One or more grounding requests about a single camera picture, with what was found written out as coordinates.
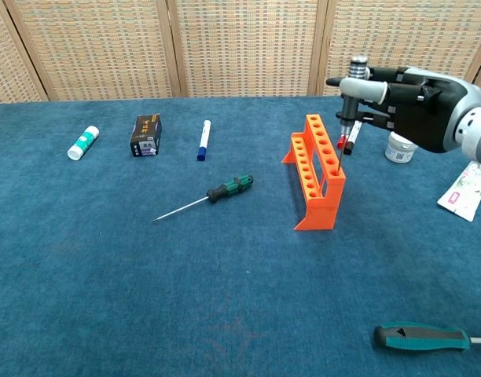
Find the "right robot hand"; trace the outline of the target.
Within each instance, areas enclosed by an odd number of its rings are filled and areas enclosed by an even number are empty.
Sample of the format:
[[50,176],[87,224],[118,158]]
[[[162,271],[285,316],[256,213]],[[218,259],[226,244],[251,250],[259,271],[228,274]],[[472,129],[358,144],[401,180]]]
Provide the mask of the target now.
[[480,113],[481,88],[463,79],[415,67],[369,69],[366,80],[332,77],[341,97],[353,93],[375,112],[356,112],[360,123],[393,131],[422,149],[444,153],[464,136],[465,116]]

